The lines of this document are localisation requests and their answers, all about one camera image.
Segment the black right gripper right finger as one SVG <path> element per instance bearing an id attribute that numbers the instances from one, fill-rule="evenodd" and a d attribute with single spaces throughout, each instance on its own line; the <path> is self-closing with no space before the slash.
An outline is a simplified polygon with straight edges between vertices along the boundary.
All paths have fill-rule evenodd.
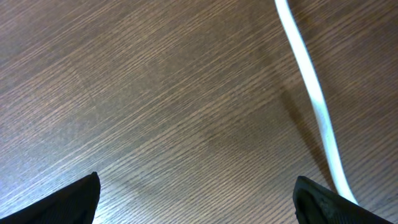
<path id="1" fill-rule="evenodd" d="M 300 224 L 392 224 L 305 176 L 297 177 L 293 201 Z"/>

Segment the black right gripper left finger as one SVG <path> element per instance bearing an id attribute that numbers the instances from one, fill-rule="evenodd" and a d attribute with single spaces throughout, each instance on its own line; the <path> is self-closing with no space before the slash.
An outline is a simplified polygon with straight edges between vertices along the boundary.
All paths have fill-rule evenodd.
<path id="1" fill-rule="evenodd" d="M 96 172 L 54 192 L 28 207 L 1 219 L 1 223 L 93 223 L 100 199 Z"/>

